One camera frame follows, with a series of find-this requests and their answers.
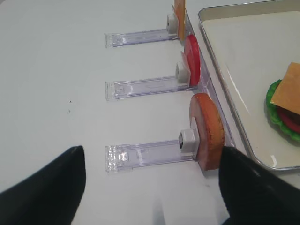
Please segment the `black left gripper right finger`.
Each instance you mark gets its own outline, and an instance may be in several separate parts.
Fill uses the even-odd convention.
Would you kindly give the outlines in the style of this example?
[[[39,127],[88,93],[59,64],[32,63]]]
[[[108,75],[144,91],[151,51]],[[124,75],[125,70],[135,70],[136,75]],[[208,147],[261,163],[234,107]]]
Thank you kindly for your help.
[[[234,147],[224,147],[219,188],[229,213],[225,225],[298,225],[300,191]]]

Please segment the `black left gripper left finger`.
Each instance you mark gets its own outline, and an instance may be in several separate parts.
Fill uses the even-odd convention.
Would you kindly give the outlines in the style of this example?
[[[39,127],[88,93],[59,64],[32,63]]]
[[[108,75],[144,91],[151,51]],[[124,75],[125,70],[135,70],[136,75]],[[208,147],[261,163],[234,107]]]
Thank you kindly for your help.
[[[45,167],[0,194],[2,225],[70,225],[86,186],[82,146],[71,147]]]

